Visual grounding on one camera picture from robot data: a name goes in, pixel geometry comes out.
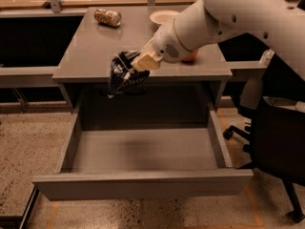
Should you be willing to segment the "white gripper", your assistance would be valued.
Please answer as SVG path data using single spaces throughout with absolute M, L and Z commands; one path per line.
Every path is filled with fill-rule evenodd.
M 157 70 L 162 61 L 176 63 L 193 53 L 180 43 L 174 30 L 174 19 L 162 24 L 152 41 L 152 47 L 144 49 L 131 63 L 138 72 Z

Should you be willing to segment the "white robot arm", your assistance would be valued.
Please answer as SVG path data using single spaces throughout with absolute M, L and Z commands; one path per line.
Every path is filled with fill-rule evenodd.
M 247 32 L 305 78 L 305 10 L 285 0 L 198 0 L 163 23 L 132 61 L 139 72 L 177 63 L 206 45 Z

